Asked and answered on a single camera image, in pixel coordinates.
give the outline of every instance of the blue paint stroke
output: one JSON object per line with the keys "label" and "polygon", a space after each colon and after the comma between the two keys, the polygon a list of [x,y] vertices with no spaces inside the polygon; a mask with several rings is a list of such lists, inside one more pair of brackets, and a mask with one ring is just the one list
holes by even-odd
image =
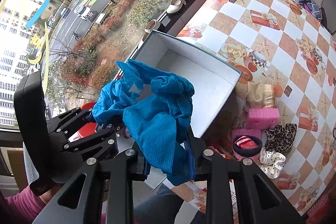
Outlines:
{"label": "blue paint stroke", "polygon": [[37,19],[42,15],[43,11],[47,8],[47,5],[50,0],[44,0],[41,7],[37,10],[35,15],[26,23],[26,28],[29,29],[36,21]]}

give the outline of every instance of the jeans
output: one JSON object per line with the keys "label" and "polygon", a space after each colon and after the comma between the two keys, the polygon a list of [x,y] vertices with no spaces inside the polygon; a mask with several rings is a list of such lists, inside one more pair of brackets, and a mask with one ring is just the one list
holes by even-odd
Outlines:
{"label": "jeans", "polygon": [[[162,184],[157,194],[134,208],[139,224],[174,224],[183,199]],[[190,224],[205,224],[205,214],[197,211]]]}

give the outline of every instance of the scrunchie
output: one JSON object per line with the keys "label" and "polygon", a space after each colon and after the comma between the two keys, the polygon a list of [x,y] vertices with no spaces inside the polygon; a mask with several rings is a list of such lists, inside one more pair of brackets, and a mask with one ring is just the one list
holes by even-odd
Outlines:
{"label": "scrunchie", "polygon": [[286,161],[286,157],[283,154],[275,152],[274,150],[267,151],[265,148],[261,150],[259,159],[262,163],[260,169],[270,179],[275,179],[280,175]]}

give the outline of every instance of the white shoe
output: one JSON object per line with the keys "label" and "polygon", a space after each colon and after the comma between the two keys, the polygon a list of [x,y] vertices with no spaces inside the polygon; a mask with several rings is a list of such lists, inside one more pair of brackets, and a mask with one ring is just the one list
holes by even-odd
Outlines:
{"label": "white shoe", "polygon": [[152,30],[158,30],[160,26],[161,26],[161,23],[156,19],[152,19],[150,22],[148,22],[148,24],[145,26],[145,33],[143,34],[141,43],[139,44],[138,47],[141,47],[141,45],[146,40],[146,38],[149,36]]}
{"label": "white shoe", "polygon": [[182,8],[183,4],[186,5],[185,0],[171,0],[167,14],[175,14]]}

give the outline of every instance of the blue cleaning rag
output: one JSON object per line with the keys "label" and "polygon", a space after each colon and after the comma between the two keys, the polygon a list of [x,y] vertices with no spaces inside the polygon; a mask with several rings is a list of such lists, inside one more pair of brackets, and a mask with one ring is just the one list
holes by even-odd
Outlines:
{"label": "blue cleaning rag", "polygon": [[[180,145],[190,126],[193,85],[181,76],[135,60],[117,65],[124,76],[102,88],[92,111],[95,120],[102,124],[114,115],[123,115],[123,122],[152,166],[166,173],[173,185],[193,179],[188,153]],[[138,90],[150,85],[153,95],[138,102],[140,94],[129,91],[133,85]]]}

